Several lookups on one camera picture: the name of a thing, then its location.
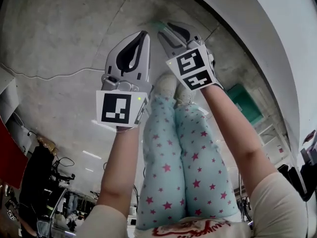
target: shirt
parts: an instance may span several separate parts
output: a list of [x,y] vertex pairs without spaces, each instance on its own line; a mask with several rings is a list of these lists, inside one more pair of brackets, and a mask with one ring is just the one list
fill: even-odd
[[[185,218],[178,223],[146,231],[136,238],[304,238],[307,231],[305,203],[280,173],[264,178],[254,189],[250,204],[254,230],[245,222],[226,219]],[[78,238],[126,238],[127,220],[119,211],[97,205],[81,226]]]

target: foot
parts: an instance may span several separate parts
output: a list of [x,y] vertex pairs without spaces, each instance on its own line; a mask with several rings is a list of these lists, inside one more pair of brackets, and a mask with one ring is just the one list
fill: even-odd
[[177,78],[172,72],[165,72],[155,83],[154,94],[174,98],[177,86]]
[[194,97],[196,95],[195,91],[189,91],[183,86],[182,84],[179,84],[176,89],[176,95],[175,98],[177,100],[176,104],[177,106],[186,106],[189,104],[192,104],[194,101]]

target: white tag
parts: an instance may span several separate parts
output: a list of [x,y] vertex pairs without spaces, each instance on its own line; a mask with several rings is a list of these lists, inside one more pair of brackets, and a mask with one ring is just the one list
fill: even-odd
[[166,63],[178,80],[190,91],[204,88],[216,82],[205,45],[188,50]]
[[113,126],[137,127],[149,102],[147,93],[96,91],[97,122]]

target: light blue pants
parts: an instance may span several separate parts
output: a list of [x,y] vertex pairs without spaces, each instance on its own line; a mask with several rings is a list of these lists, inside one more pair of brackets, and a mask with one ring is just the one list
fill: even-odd
[[238,212],[227,168],[204,114],[191,104],[155,96],[144,130],[146,167],[137,229],[184,217],[223,218]]

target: red surface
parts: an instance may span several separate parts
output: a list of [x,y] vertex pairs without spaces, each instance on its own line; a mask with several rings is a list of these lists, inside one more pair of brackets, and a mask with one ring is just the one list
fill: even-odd
[[0,120],[0,179],[10,186],[20,188],[27,162],[28,158]]

